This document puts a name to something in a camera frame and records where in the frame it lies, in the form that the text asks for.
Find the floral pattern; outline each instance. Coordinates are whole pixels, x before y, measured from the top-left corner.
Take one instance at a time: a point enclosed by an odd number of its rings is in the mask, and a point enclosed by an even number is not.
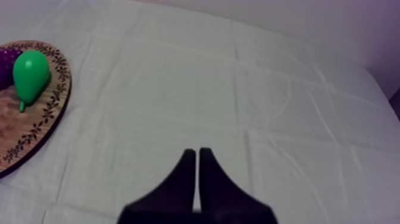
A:
[[[43,108],[42,120],[39,123],[32,124],[30,133],[27,135],[22,135],[13,148],[7,150],[7,153],[3,158],[0,158],[0,164],[2,161],[11,163],[15,158],[18,158],[20,152],[22,152],[26,146],[30,145],[31,142],[38,140],[38,133],[42,132],[42,125],[47,124],[50,120],[54,119],[55,108],[60,104],[60,94],[67,90],[67,81],[71,79],[71,73],[68,69],[67,60],[60,53],[60,50],[53,49],[53,47],[48,46],[42,42],[28,41],[23,43],[12,43],[8,45],[7,48],[17,48],[22,51],[28,49],[34,49],[45,54],[47,57],[52,58],[52,62],[56,64],[55,70],[58,73],[57,79],[61,81],[61,84],[57,84],[56,90],[52,91],[52,96],[50,101],[46,103],[46,107]]]

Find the green pear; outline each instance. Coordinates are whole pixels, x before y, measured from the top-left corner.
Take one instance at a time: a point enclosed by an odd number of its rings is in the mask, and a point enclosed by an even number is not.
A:
[[[20,112],[23,112],[25,104],[32,104],[39,98],[50,78],[46,56],[39,51],[22,53],[15,61],[12,77],[21,100]]]

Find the wooden plate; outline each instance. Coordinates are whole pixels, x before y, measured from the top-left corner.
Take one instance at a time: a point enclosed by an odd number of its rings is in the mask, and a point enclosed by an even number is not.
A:
[[[0,178],[27,161],[49,138],[60,121],[71,93],[71,71],[56,47],[39,41],[17,41],[0,46],[37,50],[47,56],[51,82],[24,113],[14,86],[0,91]]]

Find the purple fruit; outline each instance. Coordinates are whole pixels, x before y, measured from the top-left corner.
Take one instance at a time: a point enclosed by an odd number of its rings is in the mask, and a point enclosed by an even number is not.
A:
[[[14,84],[14,63],[22,53],[21,50],[14,48],[6,48],[0,51],[0,91]]]

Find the table surface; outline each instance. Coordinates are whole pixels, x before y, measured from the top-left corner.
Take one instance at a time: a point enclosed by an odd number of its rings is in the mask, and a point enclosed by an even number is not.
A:
[[[200,147],[280,223],[399,222],[400,124],[364,69],[160,5],[1,5],[0,43],[50,43],[73,75],[50,140],[0,180],[1,223],[115,223],[185,148]]]

